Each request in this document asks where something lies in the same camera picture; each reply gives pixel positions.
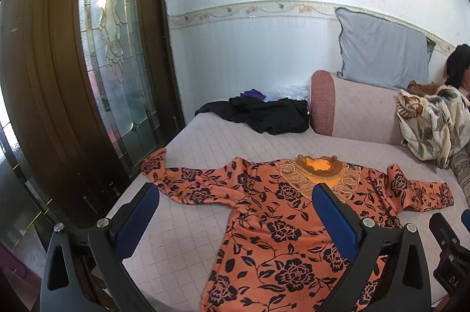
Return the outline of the orange black floral blouse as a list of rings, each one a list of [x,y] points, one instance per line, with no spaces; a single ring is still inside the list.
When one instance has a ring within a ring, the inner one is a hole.
[[[336,157],[255,163],[235,158],[219,169],[169,167],[165,150],[142,172],[181,204],[231,207],[225,235],[202,293],[203,311],[316,311],[348,267],[311,204],[327,184],[359,217],[396,229],[399,213],[454,203],[448,185],[405,177],[399,166],[381,172]]]

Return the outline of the patterned beige cushion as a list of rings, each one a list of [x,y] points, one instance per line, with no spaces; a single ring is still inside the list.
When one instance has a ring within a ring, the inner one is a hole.
[[[460,188],[462,189],[466,201],[470,204],[470,157],[469,144],[455,153],[451,158],[451,168]]]

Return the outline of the cream floral blanket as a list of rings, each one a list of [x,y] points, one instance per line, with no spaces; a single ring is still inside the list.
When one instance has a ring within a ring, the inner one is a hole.
[[[469,142],[469,100],[452,86],[424,96],[401,89],[396,114],[403,143],[416,158],[441,169]]]

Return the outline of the pink quilted bolster cushion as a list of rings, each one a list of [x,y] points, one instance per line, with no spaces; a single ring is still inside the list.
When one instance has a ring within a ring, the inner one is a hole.
[[[341,79],[318,70],[311,76],[310,117],[315,133],[398,146],[397,92]]]

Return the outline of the wooden stained glass door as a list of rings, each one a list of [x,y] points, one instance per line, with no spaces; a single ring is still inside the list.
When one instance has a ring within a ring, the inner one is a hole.
[[[1,260],[36,310],[54,227],[113,218],[183,124],[164,0],[1,0]]]

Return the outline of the black garment pile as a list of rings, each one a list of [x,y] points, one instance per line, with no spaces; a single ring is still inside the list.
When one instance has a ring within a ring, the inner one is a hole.
[[[229,122],[245,123],[260,134],[303,133],[309,128],[308,102],[305,100],[283,98],[264,102],[252,96],[237,96],[206,103],[195,111],[195,115],[202,113],[214,113]]]

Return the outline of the grey blue pillow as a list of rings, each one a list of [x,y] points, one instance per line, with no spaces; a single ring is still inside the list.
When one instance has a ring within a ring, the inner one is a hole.
[[[423,33],[344,7],[335,15],[343,60],[338,77],[389,89],[405,89],[413,80],[428,82],[433,43]]]

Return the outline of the purple cloth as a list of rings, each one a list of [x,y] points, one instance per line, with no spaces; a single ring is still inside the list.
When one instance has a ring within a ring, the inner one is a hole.
[[[266,96],[263,93],[257,91],[256,89],[251,89],[251,90],[244,91],[240,94],[240,97],[241,98],[253,97],[253,98],[261,100],[261,101],[264,101],[265,98],[266,98]]]

